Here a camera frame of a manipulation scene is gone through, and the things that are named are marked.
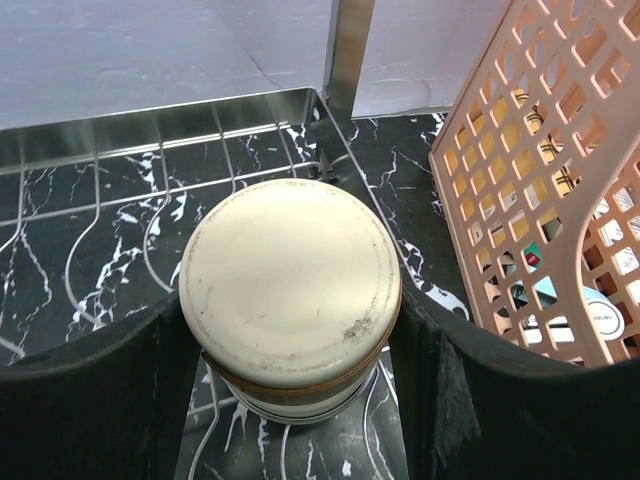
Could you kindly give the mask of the cream and brown steel cup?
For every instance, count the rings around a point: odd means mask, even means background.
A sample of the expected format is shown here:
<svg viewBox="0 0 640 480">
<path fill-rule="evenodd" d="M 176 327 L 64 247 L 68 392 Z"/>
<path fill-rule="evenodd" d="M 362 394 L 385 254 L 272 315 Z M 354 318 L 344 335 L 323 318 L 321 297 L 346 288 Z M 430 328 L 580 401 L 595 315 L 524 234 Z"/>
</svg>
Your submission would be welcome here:
<svg viewBox="0 0 640 480">
<path fill-rule="evenodd" d="M 362 391 L 399 314 L 394 243 L 353 194 L 284 178 L 233 193 L 183 252 L 179 302 L 206 363 L 256 414 L 322 421 Z"/>
</svg>

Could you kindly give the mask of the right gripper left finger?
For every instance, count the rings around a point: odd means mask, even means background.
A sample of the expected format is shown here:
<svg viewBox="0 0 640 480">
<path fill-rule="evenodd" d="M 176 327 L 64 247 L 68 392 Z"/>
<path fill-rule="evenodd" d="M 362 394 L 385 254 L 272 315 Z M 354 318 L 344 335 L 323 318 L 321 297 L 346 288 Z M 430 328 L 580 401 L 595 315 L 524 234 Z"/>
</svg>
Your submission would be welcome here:
<svg viewBox="0 0 640 480">
<path fill-rule="evenodd" d="M 2 367 L 2 478 L 173 478 L 199 355 L 169 294 Z"/>
</svg>

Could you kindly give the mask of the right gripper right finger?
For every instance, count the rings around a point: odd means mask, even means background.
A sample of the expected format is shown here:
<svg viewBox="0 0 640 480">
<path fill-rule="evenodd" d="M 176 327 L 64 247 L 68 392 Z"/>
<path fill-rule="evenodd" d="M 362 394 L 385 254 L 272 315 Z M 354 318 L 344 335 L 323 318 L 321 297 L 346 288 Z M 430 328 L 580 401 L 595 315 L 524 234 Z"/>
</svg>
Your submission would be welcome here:
<svg viewBox="0 0 640 480">
<path fill-rule="evenodd" d="M 527 351 L 403 282 L 390 337 L 413 479 L 635 479 L 639 363 Z"/>
</svg>

